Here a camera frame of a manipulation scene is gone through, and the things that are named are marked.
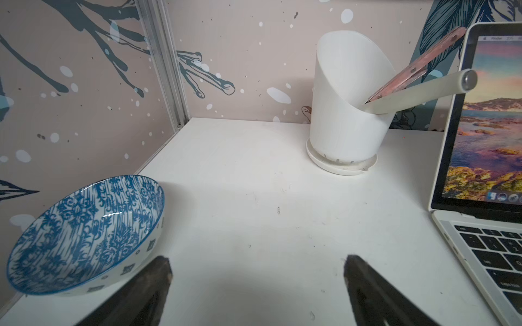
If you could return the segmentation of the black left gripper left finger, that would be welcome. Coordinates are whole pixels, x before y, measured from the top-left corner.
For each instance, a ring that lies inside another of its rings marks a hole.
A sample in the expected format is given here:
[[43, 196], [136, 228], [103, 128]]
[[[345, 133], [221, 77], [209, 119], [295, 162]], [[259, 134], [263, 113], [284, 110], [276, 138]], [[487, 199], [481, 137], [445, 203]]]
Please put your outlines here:
[[159, 325], [172, 278], [169, 259], [158, 256], [78, 325]]

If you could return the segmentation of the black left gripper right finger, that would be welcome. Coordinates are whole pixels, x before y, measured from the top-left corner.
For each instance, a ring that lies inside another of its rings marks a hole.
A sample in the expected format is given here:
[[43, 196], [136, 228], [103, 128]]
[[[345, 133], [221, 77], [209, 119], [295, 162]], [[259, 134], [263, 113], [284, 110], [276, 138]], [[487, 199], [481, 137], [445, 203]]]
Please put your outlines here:
[[344, 279], [357, 325], [437, 325], [358, 255], [348, 255]]

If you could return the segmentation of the silver laptop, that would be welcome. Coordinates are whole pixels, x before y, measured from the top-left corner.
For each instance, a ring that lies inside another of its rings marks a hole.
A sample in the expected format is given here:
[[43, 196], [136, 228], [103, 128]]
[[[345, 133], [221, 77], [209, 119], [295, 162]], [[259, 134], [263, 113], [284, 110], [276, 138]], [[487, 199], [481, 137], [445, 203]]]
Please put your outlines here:
[[503, 325], [521, 324], [521, 23], [464, 38], [429, 210]]

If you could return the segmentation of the blue patterned ceramic bowl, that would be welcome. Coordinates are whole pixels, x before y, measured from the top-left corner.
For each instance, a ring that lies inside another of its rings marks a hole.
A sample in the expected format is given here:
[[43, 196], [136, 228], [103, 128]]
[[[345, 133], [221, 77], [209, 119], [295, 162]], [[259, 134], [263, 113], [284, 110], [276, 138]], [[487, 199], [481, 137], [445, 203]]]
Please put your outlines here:
[[17, 240], [9, 284], [29, 296], [80, 296], [129, 277], [163, 231], [165, 193], [145, 176], [122, 175], [69, 194]]

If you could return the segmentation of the pink pen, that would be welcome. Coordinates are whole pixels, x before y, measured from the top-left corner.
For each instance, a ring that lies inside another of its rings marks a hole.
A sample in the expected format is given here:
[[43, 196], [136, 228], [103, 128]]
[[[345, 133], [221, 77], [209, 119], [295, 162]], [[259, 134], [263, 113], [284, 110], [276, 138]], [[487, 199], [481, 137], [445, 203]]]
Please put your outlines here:
[[370, 103], [381, 99], [387, 95], [404, 90], [408, 85], [418, 80], [427, 73], [428, 64], [439, 55], [448, 50], [451, 46], [463, 38], [466, 33], [465, 27], [458, 27], [452, 30], [443, 39], [425, 51], [419, 58], [413, 61], [409, 66], [404, 68], [398, 75], [392, 78], [387, 84], [382, 86], [375, 92], [366, 102]]

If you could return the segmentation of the white marker pen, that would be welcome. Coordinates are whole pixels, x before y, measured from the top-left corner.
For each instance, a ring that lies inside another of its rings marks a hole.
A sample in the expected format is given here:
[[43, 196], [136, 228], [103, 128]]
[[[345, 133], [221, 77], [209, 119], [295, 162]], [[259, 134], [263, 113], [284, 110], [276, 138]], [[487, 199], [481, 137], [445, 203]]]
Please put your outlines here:
[[376, 115], [396, 113], [445, 96], [468, 93], [477, 83], [477, 72], [464, 69], [371, 101], [361, 106], [360, 110]]

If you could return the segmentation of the aluminium frame post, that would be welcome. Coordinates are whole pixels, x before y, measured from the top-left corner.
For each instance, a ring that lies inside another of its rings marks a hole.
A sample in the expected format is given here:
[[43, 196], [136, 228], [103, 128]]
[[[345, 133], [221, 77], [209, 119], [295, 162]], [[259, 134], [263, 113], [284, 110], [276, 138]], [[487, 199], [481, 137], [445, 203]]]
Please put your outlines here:
[[171, 125], [178, 133], [190, 120], [167, 3], [137, 1], [137, 10], [150, 47]]

